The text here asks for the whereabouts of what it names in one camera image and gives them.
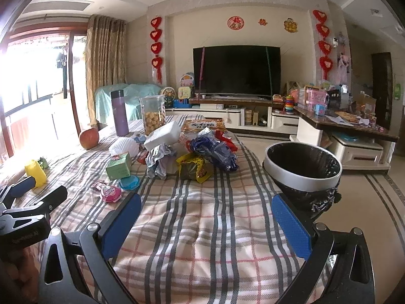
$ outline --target purple thermos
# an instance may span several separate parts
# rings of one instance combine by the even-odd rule
[[[128,121],[125,111],[124,90],[115,90],[110,93],[115,132],[117,136],[126,136],[129,133]]]

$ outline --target yellow plastic wrapper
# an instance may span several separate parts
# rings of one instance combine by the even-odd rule
[[[202,184],[212,175],[211,170],[207,170],[207,165],[202,156],[189,153],[176,160],[179,163],[180,179],[193,179]]]

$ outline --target turquoise sheet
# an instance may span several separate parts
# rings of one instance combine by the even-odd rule
[[[158,95],[161,87],[150,83],[118,83],[97,89],[95,95],[96,118],[102,124],[113,125],[113,110],[111,107],[110,92],[124,90],[125,110],[128,121],[142,118],[139,98]]]

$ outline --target apple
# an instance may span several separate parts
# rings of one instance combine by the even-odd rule
[[[78,136],[78,140],[80,141],[80,145],[84,149],[92,149],[98,145],[98,141],[100,136],[98,134],[98,130],[96,128],[90,128],[83,130],[80,135]]]

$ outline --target black television screen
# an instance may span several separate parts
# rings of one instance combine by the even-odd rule
[[[273,94],[280,92],[280,48],[269,52]],[[193,49],[196,92],[200,85],[202,48]],[[201,92],[271,95],[266,46],[205,47]]]

